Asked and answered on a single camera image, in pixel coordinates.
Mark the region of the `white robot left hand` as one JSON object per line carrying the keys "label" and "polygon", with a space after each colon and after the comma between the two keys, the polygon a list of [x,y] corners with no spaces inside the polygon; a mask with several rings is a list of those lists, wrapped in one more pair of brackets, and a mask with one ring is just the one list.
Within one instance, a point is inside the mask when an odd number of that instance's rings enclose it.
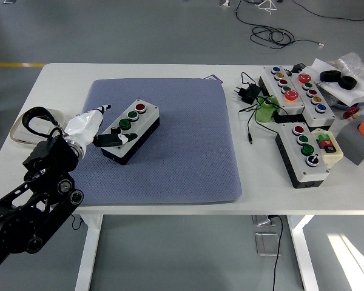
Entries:
{"label": "white robot left hand", "polygon": [[136,133],[123,133],[121,127],[116,133],[98,135],[104,112],[110,108],[111,105],[102,105],[72,118],[64,129],[64,139],[84,150],[89,144],[96,147],[117,147],[137,139]]}

